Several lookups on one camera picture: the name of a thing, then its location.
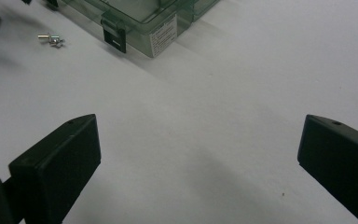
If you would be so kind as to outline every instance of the metal part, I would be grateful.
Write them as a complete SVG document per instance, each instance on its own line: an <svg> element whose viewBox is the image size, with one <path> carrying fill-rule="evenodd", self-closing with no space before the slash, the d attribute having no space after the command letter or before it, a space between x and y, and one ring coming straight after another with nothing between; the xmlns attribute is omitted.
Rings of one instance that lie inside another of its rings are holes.
<svg viewBox="0 0 358 224"><path fill-rule="evenodd" d="M48 40L48 43L55 48L62 47L62 43L65 42L65 40L60 39L58 35L51 35L50 33L48 33L47 35L38 35L37 38Z"/></svg>

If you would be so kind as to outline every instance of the label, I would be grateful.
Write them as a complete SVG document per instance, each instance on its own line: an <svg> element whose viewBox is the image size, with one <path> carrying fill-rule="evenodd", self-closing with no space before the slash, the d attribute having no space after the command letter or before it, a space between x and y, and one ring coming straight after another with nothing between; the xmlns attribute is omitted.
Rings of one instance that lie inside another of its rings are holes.
<svg viewBox="0 0 358 224"><path fill-rule="evenodd" d="M176 14L150 34L153 57L165 50L178 36Z"/></svg>

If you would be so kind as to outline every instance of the clear plastic box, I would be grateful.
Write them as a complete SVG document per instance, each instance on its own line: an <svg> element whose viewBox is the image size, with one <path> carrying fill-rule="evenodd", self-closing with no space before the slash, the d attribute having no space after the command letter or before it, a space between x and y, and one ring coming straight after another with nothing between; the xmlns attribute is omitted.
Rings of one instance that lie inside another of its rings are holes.
<svg viewBox="0 0 358 224"><path fill-rule="evenodd" d="M48 0L58 6L57 0ZM103 27L104 40L148 57L165 50L218 0L60 0Z"/></svg>

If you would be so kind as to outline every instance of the small screw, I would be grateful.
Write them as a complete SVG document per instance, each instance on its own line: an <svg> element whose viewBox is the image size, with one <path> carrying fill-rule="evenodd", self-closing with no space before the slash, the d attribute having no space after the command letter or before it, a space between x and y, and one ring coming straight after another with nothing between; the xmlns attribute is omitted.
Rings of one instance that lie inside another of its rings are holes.
<svg viewBox="0 0 358 224"><path fill-rule="evenodd" d="M56 47L56 48L62 47L62 43L65 41L63 39L60 39L59 36L51 35L49 33L47 35L38 35L37 38L39 38L39 39L47 39L49 44L52 47Z"/></svg>

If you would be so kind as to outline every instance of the screw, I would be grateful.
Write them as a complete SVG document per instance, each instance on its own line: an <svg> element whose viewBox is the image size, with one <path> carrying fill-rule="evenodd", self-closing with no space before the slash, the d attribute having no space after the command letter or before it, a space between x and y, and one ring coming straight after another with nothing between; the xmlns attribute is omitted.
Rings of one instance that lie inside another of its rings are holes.
<svg viewBox="0 0 358 224"><path fill-rule="evenodd" d="M63 39L60 39L59 36L51 35L49 33L47 35L38 35L37 38L39 38L39 39L47 39L49 44L52 47L56 47L56 48L60 48L62 46L62 43L65 41Z"/></svg>

